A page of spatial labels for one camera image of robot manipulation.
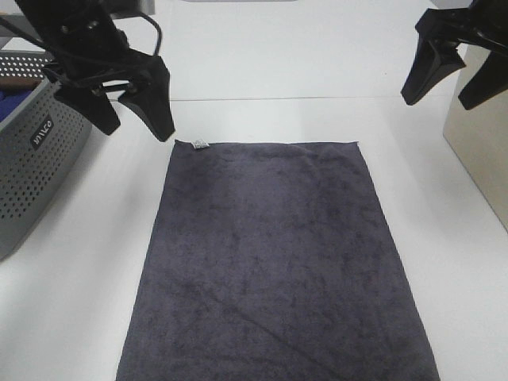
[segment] dark gray towel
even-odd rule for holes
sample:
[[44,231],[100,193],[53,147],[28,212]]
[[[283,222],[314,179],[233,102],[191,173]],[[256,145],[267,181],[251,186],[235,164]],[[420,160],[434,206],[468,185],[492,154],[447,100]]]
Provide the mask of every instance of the dark gray towel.
[[176,142],[117,381],[436,381],[356,143]]

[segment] white tabletop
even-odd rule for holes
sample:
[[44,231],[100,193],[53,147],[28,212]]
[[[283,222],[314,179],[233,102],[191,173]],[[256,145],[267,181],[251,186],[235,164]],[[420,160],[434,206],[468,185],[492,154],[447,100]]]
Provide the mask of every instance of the white tabletop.
[[[442,138],[454,78],[414,107],[398,95],[428,2],[156,4],[173,139],[358,140],[441,378],[505,379],[508,235]],[[151,51],[143,21],[117,23]],[[0,262],[2,381],[115,378],[173,142],[115,108],[121,128],[92,131]]]

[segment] towel label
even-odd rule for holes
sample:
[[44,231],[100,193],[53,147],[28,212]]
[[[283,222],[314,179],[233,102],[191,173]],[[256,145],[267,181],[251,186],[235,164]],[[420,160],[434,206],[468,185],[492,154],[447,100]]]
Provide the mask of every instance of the towel label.
[[194,147],[194,149],[204,149],[210,146],[208,143],[206,143],[204,140],[201,139],[195,140],[191,144]]
[[42,121],[42,123],[40,123],[39,128],[30,137],[30,144],[32,145],[33,149],[39,149],[39,147],[46,140],[46,137],[48,137],[54,125],[55,123],[53,123],[51,115],[46,115],[46,118]]

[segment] blue cloth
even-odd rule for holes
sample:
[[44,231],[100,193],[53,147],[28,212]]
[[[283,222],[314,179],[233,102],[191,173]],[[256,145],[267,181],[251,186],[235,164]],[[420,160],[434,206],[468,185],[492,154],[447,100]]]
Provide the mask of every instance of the blue cloth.
[[9,116],[13,110],[30,95],[31,90],[1,91],[0,90],[0,121]]

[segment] cable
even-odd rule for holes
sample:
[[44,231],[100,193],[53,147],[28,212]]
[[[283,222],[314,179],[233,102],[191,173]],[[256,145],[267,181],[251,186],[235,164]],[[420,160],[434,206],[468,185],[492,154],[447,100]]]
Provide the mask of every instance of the cable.
[[[151,17],[147,16],[146,14],[144,14],[142,12],[135,12],[135,14],[139,17],[142,17],[143,19],[148,21],[150,24],[152,24],[157,31],[156,48],[155,48],[155,51],[152,55],[152,58],[154,59],[154,58],[156,58],[156,56],[158,56],[159,50],[160,50],[160,45],[162,43],[162,29],[160,28],[160,25],[155,22],[155,20],[153,20]],[[139,68],[143,68],[146,66],[146,64],[131,65],[131,64],[127,64],[127,63],[117,63],[117,62],[113,62],[113,61],[96,60],[93,58],[88,58],[85,56],[80,56],[80,55],[77,55],[74,53],[70,53],[62,48],[58,48],[56,46],[51,46],[49,44],[44,43],[43,41],[38,40],[37,38],[35,38],[33,36],[30,36],[27,32],[23,31],[22,29],[19,29],[16,25],[11,24],[3,17],[0,17],[0,25],[3,26],[4,28],[8,29],[12,33],[18,35],[22,39],[27,40],[28,42],[38,46],[39,48],[47,50],[48,52],[51,52],[51,53],[57,53],[62,56],[66,56],[68,58],[72,58],[73,60],[85,62],[87,64],[108,66],[108,67],[112,67],[115,69],[121,69],[121,70],[139,69]]]

